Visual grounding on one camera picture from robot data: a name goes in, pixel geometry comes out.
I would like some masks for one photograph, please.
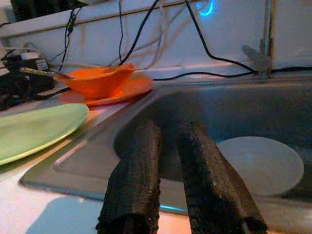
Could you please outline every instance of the orange saucer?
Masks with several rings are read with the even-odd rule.
[[[125,81],[121,91],[112,97],[101,99],[86,99],[75,91],[62,93],[59,99],[62,103],[84,103],[87,106],[112,105],[131,101],[143,94],[153,90],[153,81],[149,78],[130,78]]]

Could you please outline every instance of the white plate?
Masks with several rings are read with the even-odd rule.
[[[253,195],[281,194],[303,176],[301,157],[276,140],[244,136],[221,142],[218,148]]]

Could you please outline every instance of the sink basin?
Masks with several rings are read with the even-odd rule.
[[[135,127],[149,118],[163,136],[161,209],[186,213],[176,132],[180,123],[196,121],[207,127],[216,143],[258,136],[278,140],[297,151],[305,167],[299,184],[284,194],[254,199],[271,229],[312,233],[311,91],[312,79],[307,77],[161,85],[32,168],[21,182],[103,199],[110,173],[131,148]]]

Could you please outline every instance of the black cable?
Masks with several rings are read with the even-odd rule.
[[[210,58],[212,58],[212,59],[214,59],[214,60],[219,60],[219,61],[224,61],[224,62],[230,62],[230,63],[236,64],[236,65],[239,65],[239,66],[241,66],[241,67],[243,67],[243,68],[245,68],[245,69],[251,71],[251,72],[254,73],[254,74],[257,72],[256,70],[250,68],[249,66],[247,66],[247,65],[245,65],[245,64],[243,64],[243,63],[240,63],[240,62],[237,62],[237,61],[234,61],[234,60],[230,60],[230,59],[227,59],[227,58],[216,57],[216,56],[212,55],[212,54],[210,53],[208,47],[207,47],[207,44],[206,44],[205,39],[204,39],[204,37],[203,37],[203,34],[201,33],[201,30],[200,30],[200,28],[199,28],[199,26],[198,26],[197,20],[196,20],[196,18],[195,18],[195,16],[194,16],[194,13],[193,13],[192,9],[191,9],[191,6],[190,6],[190,4],[189,4],[189,1],[188,1],[188,0],[185,0],[185,3],[186,3],[186,6],[187,6],[187,8],[188,8],[188,10],[189,10],[189,13],[190,13],[190,15],[191,15],[191,17],[192,17],[193,23],[194,23],[194,25],[195,25],[195,27],[196,27],[196,30],[197,30],[198,35],[199,35],[199,37],[200,37],[200,40],[201,40],[201,42],[202,42],[202,44],[203,44],[203,46],[204,46],[204,49],[205,49],[205,51],[206,51],[206,54],[207,54]]]
[[[212,72],[187,72],[187,73],[183,73],[174,77],[170,77],[170,78],[164,78],[164,79],[153,79],[155,81],[168,81],[168,80],[173,80],[173,79],[178,79],[180,77],[184,77],[184,76],[188,76],[188,75],[211,75],[211,76],[215,76],[215,77],[224,77],[224,78],[235,78],[235,77],[243,77],[243,76],[247,76],[247,75],[256,75],[256,73],[254,72],[245,72],[245,73],[241,73],[241,74],[236,74],[236,75],[222,75],[222,74],[217,74],[217,73],[212,73]]]
[[[0,28],[2,27],[2,26],[4,26],[4,25],[7,25],[7,24],[11,24],[11,23],[2,23],[2,24],[0,24]]]
[[[71,89],[69,87],[67,87],[67,88],[63,88],[61,90],[58,90],[58,91],[56,91],[56,92],[54,92],[52,94],[47,94],[47,95],[34,94],[34,95],[31,96],[31,99],[34,100],[34,101],[46,100],[46,99],[51,98],[51,97],[53,97],[53,96],[55,96],[57,94],[61,94],[61,93],[67,92],[69,90],[71,90]]]
[[[133,42],[133,44],[132,44],[132,46],[131,46],[129,52],[127,53],[127,55],[125,56],[125,58],[123,58],[123,60],[119,63],[119,65],[124,64],[125,61],[128,59],[128,57],[131,55],[132,51],[134,50],[134,48],[135,48],[135,46],[136,46],[136,44],[137,44],[137,41],[138,41],[138,39],[139,39],[139,37],[140,37],[140,34],[141,34],[141,32],[142,32],[142,29],[143,29],[143,27],[144,27],[144,25],[145,25],[145,23],[146,23],[148,17],[150,16],[151,12],[154,10],[155,6],[157,5],[157,3],[158,3],[159,1],[160,1],[160,0],[155,0],[154,3],[153,3],[153,5],[152,5],[152,6],[150,7],[150,9],[148,10],[146,16],[144,17],[144,19],[143,19],[143,21],[142,21],[142,23],[141,23],[141,25],[140,25],[140,27],[139,27],[139,30],[138,30],[138,32],[137,32],[137,34],[136,34],[136,38],[135,38],[135,40],[134,40],[134,42]]]
[[[302,71],[312,71],[312,67],[284,67],[278,69],[272,69],[271,73],[278,73],[278,72],[302,72]]]
[[[70,17],[68,19],[68,22],[66,24],[66,27],[65,27],[65,35],[64,35],[64,54],[63,54],[63,58],[62,58],[62,61],[61,61],[61,66],[59,67],[59,71],[62,69],[63,67],[63,62],[65,61],[65,57],[66,57],[66,54],[67,54],[67,49],[68,49],[68,46],[69,46],[69,43],[70,43],[70,35],[71,33],[73,32],[74,30],[74,26],[75,26],[75,21],[76,21],[76,18],[77,18],[77,15],[79,13],[79,11],[82,9],[82,7],[79,8],[79,10],[77,11],[77,13],[74,13],[74,11],[76,10],[76,8],[72,9],[72,11],[70,12]]]
[[[122,27],[122,17],[121,17],[121,0],[119,0],[119,21],[120,21],[121,38],[120,38],[120,42],[119,42],[118,54],[119,54],[119,60],[120,60],[120,62],[122,62],[121,45],[122,45],[122,40],[123,40],[123,27]]]

